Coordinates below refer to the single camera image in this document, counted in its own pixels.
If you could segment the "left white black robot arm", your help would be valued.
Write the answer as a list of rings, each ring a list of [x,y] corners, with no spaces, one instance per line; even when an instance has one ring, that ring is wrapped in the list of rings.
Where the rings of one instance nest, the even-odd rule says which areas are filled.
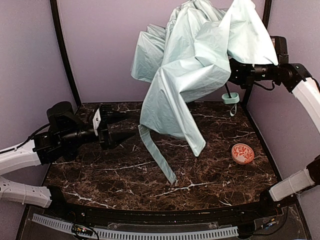
[[[27,167],[51,164],[61,157],[74,159],[84,144],[97,142],[102,149],[108,150],[134,136],[134,132],[110,133],[109,125],[127,120],[131,115],[113,110],[108,104],[96,107],[88,122],[76,116],[69,101],[56,103],[46,114],[46,125],[24,142],[1,150],[1,176]],[[4,177],[0,178],[0,198],[42,208],[66,201],[59,187],[28,185]]]

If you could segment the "mint and black folding umbrella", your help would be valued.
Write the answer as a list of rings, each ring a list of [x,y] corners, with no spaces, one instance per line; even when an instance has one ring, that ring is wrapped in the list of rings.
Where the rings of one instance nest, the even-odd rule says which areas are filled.
[[[189,0],[172,11],[166,27],[150,24],[139,34],[131,76],[150,86],[138,130],[171,184],[176,175],[150,132],[184,140],[199,156],[206,142],[187,104],[227,83],[230,59],[278,64],[271,37],[250,0],[235,0],[228,9],[216,8],[209,0]]]

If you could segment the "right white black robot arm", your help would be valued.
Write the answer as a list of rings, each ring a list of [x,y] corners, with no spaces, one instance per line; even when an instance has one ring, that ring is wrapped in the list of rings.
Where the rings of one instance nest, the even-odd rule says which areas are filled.
[[[276,176],[261,203],[276,205],[320,184],[320,86],[306,67],[289,62],[287,41],[272,36],[278,65],[230,60],[229,81]]]

